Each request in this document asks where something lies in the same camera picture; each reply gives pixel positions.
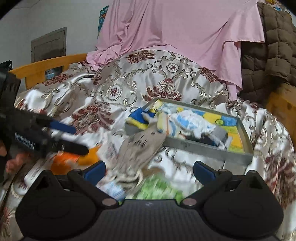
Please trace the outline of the person's left hand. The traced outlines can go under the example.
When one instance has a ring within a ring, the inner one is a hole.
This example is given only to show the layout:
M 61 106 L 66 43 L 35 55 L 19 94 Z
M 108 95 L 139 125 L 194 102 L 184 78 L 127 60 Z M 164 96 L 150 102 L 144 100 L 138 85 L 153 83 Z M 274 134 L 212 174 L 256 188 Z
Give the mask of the person's left hand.
M 0 154 L 1 157 L 5 157 L 7 155 L 7 151 L 3 142 L 1 142 Z M 18 171 L 22 164 L 26 162 L 28 156 L 29 154 L 27 153 L 18 153 L 14 159 L 8 160 L 6 162 L 6 172 L 11 174 Z

